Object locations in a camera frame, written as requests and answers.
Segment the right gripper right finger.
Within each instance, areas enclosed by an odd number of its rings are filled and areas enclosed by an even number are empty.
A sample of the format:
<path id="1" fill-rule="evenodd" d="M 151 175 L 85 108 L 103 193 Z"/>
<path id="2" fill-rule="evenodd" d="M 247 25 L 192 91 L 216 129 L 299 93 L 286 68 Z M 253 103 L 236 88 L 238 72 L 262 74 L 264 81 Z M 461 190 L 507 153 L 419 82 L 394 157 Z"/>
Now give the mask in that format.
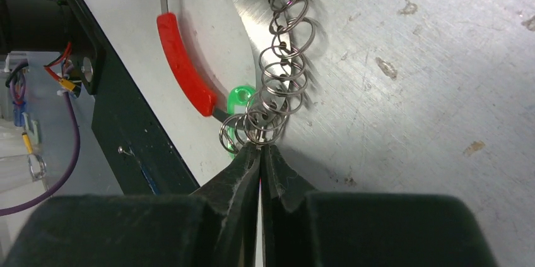
<path id="1" fill-rule="evenodd" d="M 474 215 L 438 194 L 316 189 L 261 151 L 265 266 L 496 266 Z"/>

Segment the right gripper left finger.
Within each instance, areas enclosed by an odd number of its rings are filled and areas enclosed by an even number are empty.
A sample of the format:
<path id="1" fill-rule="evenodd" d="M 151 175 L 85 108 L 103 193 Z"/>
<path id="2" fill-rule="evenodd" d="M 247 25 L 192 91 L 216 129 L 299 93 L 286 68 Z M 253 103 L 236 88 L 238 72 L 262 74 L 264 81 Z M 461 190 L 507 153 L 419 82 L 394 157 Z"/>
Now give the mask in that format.
<path id="1" fill-rule="evenodd" d="M 189 195 L 64 196 L 40 205 L 4 266 L 253 266 L 260 149 Z"/>

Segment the green capped key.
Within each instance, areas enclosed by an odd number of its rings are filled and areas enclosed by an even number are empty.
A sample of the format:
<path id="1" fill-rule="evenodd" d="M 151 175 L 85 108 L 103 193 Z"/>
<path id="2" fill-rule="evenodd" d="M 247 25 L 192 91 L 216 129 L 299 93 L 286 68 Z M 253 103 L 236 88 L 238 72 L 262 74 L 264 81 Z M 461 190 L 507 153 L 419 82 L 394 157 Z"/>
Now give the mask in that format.
<path id="1" fill-rule="evenodd" d="M 244 131 L 244 117 L 247 104 L 255 93 L 255 89 L 249 85 L 236 86 L 227 98 L 226 107 L 231 120 L 225 124 L 222 132 L 222 140 L 225 148 L 232 158 L 235 157 L 242 145 L 248 140 Z"/>

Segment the metal keyring with red handle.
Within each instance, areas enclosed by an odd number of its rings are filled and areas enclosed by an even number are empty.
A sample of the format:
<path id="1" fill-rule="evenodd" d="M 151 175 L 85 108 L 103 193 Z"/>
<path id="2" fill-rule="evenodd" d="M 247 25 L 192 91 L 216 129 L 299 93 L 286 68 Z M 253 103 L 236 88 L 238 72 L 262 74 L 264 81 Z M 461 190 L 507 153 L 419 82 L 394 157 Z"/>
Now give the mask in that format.
<path id="1" fill-rule="evenodd" d="M 290 116 L 301 109 L 309 85 L 306 50 L 312 45 L 316 24 L 308 16 L 310 0 L 231 0 L 242 20 L 255 60 L 255 93 L 244 117 L 246 143 L 273 144 L 284 132 Z M 177 15 L 169 0 L 160 0 L 156 19 L 168 65 L 184 95 L 205 117 L 214 117 L 222 132 L 231 117 L 217 107 L 216 92 L 196 69 L 184 45 Z"/>

